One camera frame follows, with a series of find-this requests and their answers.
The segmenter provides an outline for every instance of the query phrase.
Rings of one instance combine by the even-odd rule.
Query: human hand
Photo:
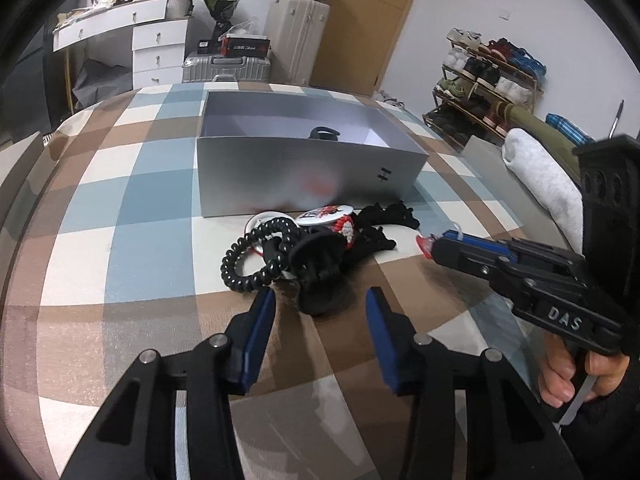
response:
[[[625,376],[629,357],[618,354],[613,357],[589,352],[584,368],[589,375],[598,377],[585,402],[598,396],[608,396]],[[540,397],[550,406],[560,408],[574,398],[571,378],[575,375],[575,362],[560,336],[545,332],[545,355],[540,362],[542,373],[538,377]]]

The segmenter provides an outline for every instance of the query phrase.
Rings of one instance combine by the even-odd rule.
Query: white blanket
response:
[[[546,208],[576,253],[582,254],[582,195],[547,150],[526,131],[514,128],[502,160]]]

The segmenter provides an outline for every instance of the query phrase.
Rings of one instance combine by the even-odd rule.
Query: open box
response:
[[[205,217],[396,202],[427,160],[378,108],[304,94],[209,92],[196,142]]]

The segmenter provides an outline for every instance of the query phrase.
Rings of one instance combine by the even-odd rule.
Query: blue gripper pad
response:
[[[412,347],[415,329],[411,320],[393,312],[376,286],[367,291],[365,305],[369,332],[386,385],[396,395],[412,393],[412,386],[422,375],[422,362]]]
[[[264,287],[244,314],[233,317],[225,330],[232,341],[225,379],[233,386],[230,393],[244,395],[258,380],[276,314],[276,295]]]
[[[496,256],[506,256],[512,264],[518,263],[517,257],[509,250],[506,244],[493,242],[491,240],[485,240],[484,238],[478,238],[477,236],[465,234],[462,235],[462,240],[458,240],[458,232],[453,230],[445,231],[442,234],[442,237],[446,238],[447,240],[456,240],[462,244],[477,247],[485,251],[491,251],[492,253],[495,253]]]

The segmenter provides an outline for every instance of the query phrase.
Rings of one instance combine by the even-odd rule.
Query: black spiral hair tie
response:
[[[250,276],[239,276],[236,273],[238,258],[256,242],[264,242],[267,236],[276,233],[282,233],[282,241],[276,257]],[[253,292],[261,286],[271,285],[273,280],[277,280],[282,275],[283,270],[289,269],[289,252],[300,240],[301,235],[302,231],[295,222],[288,218],[279,217],[258,225],[244,237],[238,238],[238,241],[231,245],[225,257],[222,258],[220,272],[225,286],[235,292]]]

